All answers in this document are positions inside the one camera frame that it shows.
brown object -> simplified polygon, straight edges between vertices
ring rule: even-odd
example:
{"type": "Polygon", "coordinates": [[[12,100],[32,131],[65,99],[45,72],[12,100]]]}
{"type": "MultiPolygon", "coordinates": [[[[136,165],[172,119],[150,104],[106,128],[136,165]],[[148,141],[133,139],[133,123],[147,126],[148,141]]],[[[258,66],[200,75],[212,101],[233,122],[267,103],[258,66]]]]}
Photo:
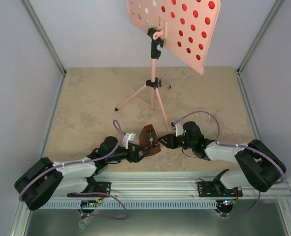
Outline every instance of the brown object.
{"type": "Polygon", "coordinates": [[[161,151],[159,139],[152,124],[146,125],[139,136],[139,143],[143,148],[150,150],[147,156],[153,156],[161,151]]]}

tripod leg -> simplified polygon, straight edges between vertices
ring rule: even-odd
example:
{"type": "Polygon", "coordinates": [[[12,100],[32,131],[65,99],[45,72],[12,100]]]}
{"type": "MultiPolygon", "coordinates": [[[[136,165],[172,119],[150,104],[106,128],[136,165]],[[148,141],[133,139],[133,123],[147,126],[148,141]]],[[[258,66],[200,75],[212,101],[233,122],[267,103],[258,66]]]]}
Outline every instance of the tripod leg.
{"type": "Polygon", "coordinates": [[[124,105],[126,105],[131,99],[133,99],[135,96],[137,96],[142,90],[146,88],[146,85],[143,85],[142,88],[140,88],[138,91],[136,91],[131,97],[129,97],[123,104],[121,104],[119,107],[115,108],[115,111],[117,112],[120,108],[122,108],[124,105]]]}
{"type": "Polygon", "coordinates": [[[166,88],[168,88],[168,89],[170,89],[171,88],[171,85],[169,85],[169,84],[166,84],[166,83],[164,83],[164,82],[162,82],[162,85],[163,86],[165,86],[166,88]]]}
{"type": "Polygon", "coordinates": [[[161,99],[161,96],[160,96],[160,92],[159,92],[158,89],[156,89],[155,91],[156,91],[157,98],[159,99],[159,102],[160,102],[160,106],[161,106],[161,109],[162,109],[162,112],[163,112],[163,117],[165,119],[165,123],[167,125],[168,132],[171,133],[171,128],[170,128],[170,125],[169,125],[168,120],[167,120],[167,116],[166,116],[164,105],[163,105],[163,102],[162,102],[162,99],[161,99]]]}

perforated board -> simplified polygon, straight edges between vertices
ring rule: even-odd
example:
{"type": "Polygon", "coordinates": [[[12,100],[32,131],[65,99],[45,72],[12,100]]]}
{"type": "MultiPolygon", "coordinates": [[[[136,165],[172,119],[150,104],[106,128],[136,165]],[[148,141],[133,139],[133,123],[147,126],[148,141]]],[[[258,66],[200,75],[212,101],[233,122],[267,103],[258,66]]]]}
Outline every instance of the perforated board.
{"type": "Polygon", "coordinates": [[[203,74],[220,0],[127,0],[130,22],[147,33],[166,27],[164,47],[203,74]]]}

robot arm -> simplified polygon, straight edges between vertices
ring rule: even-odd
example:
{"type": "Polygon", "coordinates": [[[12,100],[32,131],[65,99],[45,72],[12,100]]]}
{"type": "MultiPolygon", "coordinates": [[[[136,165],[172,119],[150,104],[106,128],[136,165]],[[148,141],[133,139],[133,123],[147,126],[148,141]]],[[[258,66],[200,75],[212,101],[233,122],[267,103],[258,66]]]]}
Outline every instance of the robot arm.
{"type": "Polygon", "coordinates": [[[23,194],[23,201],[30,210],[36,210],[42,207],[53,197],[70,193],[98,192],[98,183],[94,180],[94,176],[106,170],[108,163],[119,163],[124,159],[128,162],[137,163],[149,154],[150,151],[148,149],[131,143],[133,137],[133,134],[126,133],[123,138],[122,147],[119,146],[106,159],[95,162],[89,160],[103,157],[114,149],[118,142],[115,137],[107,137],[100,144],[99,148],[94,149],[87,157],[76,161],[77,164],[74,165],[68,165],[67,162],[52,162],[47,157],[41,158],[15,182],[14,187],[21,193],[42,172],[49,168],[62,165],[62,167],[50,171],[44,177],[40,178],[23,194]]]}
{"type": "Polygon", "coordinates": [[[192,149],[196,157],[214,161],[222,160],[236,163],[240,170],[222,171],[215,179],[214,185],[219,194],[225,189],[239,186],[252,186],[260,192],[266,192],[281,177],[279,171],[268,160],[262,158],[243,146],[254,148],[270,157],[283,171],[284,164],[259,140],[240,146],[220,146],[214,140],[204,138],[200,128],[194,121],[174,124],[176,134],[167,134],[159,138],[165,147],[175,149],[192,149]]]}

metal base plate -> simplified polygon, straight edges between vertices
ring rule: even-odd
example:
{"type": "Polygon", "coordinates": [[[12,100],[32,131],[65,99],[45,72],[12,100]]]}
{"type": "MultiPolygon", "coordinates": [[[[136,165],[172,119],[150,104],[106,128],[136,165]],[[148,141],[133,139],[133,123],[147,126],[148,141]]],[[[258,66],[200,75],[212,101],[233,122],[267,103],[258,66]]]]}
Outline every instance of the metal base plate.
{"type": "MultiPolygon", "coordinates": [[[[96,182],[94,185],[94,189],[90,192],[99,192],[99,193],[107,193],[110,194],[111,191],[111,182],[96,182]]],[[[97,194],[92,194],[92,195],[78,195],[76,193],[69,193],[67,194],[68,198],[108,198],[107,196],[104,195],[97,195],[97,194]]]]}

